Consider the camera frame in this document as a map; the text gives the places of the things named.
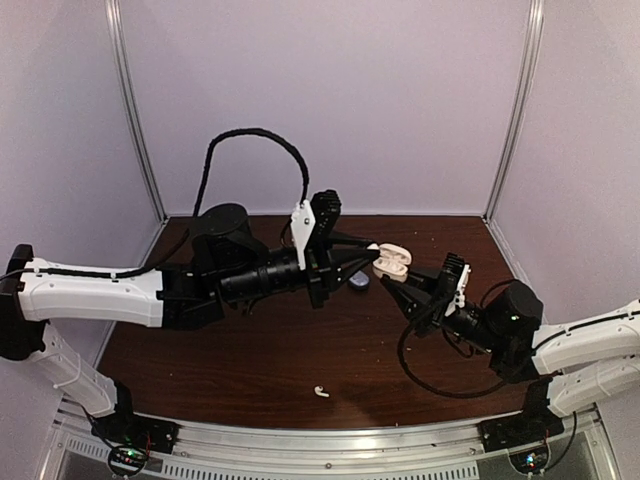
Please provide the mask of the lavender earbud charging case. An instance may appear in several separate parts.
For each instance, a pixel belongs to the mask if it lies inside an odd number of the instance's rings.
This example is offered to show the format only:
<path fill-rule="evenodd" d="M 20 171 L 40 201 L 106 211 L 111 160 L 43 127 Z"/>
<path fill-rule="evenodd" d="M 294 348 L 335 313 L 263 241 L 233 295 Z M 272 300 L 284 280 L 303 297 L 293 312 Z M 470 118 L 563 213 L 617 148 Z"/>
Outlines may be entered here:
<path fill-rule="evenodd" d="M 370 288 L 370 284 L 370 277 L 363 271 L 356 272 L 348 280 L 348 285 L 359 292 L 367 291 Z"/>

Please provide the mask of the cream white charging case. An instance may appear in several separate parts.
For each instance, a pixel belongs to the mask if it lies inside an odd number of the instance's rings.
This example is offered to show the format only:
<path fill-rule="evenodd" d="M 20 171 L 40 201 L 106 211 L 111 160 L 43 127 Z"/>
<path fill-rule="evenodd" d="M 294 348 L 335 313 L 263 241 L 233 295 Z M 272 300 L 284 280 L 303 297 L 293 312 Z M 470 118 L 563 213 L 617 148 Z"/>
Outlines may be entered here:
<path fill-rule="evenodd" d="M 379 257 L 372 263 L 373 273 L 378 277 L 405 282 L 408 278 L 412 254 L 409 250 L 391 243 L 378 246 Z"/>

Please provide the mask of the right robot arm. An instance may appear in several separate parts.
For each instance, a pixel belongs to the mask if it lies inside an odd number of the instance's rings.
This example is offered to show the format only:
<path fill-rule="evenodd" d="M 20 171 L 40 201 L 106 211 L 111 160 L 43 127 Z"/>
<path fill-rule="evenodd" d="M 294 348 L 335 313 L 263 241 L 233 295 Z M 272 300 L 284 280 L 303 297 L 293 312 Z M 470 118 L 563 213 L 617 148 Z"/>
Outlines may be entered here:
<path fill-rule="evenodd" d="M 605 314 L 549 325 L 542 321 L 542 302 L 519 280 L 496 284 L 497 296 L 475 304 L 465 296 L 468 265 L 444 267 L 436 274 L 407 267 L 397 275 L 376 274 L 407 320 L 397 356 L 414 384 L 440 397 L 470 400 L 509 384 L 528 383 L 527 403 L 512 423 L 519 440 L 533 441 L 551 418 L 567 417 L 639 384 L 636 300 Z M 452 392 L 420 379 L 405 358 L 406 341 L 436 330 L 452 345 L 464 342 L 472 353 L 489 355 L 499 382 L 483 390 Z"/>

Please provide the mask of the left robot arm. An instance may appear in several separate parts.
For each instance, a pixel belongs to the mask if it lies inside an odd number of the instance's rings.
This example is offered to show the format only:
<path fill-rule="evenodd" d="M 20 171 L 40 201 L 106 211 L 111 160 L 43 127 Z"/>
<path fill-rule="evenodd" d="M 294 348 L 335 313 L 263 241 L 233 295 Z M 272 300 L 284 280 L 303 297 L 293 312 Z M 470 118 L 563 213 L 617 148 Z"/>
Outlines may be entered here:
<path fill-rule="evenodd" d="M 256 239 L 246 209 L 235 203 L 195 218 L 186 236 L 187 264 L 149 269 L 58 265 L 19 245 L 1 279 L 1 355 L 39 365 L 123 444 L 137 442 L 144 424 L 127 390 L 100 374 L 54 328 L 56 319 L 107 320 L 147 328 L 195 330 L 220 320 L 226 307 L 253 305 L 306 289 L 321 307 L 358 269 L 380 255 L 372 240 L 339 233 L 337 204 L 304 202 L 291 218 L 293 243 L 272 249 Z"/>

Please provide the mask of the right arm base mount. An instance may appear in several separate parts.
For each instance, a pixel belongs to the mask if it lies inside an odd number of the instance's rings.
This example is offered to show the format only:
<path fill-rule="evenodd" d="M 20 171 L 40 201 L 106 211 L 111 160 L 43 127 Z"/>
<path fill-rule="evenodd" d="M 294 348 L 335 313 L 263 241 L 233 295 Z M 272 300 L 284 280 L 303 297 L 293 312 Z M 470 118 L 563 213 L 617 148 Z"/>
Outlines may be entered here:
<path fill-rule="evenodd" d="M 549 410 L 546 398 L 527 396 L 519 413 L 484 420 L 478 430 L 486 453 L 507 450 L 516 472 L 533 476 L 550 465 L 549 440 L 564 432 L 564 423 Z"/>

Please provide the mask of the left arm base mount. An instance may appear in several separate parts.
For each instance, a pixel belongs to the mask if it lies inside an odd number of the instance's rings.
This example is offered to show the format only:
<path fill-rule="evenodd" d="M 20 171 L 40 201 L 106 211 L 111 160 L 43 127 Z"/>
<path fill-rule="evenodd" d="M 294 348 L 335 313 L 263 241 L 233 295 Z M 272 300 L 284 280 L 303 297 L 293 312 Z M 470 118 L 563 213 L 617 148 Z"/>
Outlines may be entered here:
<path fill-rule="evenodd" d="M 118 399 L 115 410 L 106 416 L 91 415 L 86 409 L 84 413 L 91 433 L 107 447 L 107 467 L 118 479 L 141 473 L 153 452 L 173 452 L 178 424 L 136 414 L 131 399 Z"/>

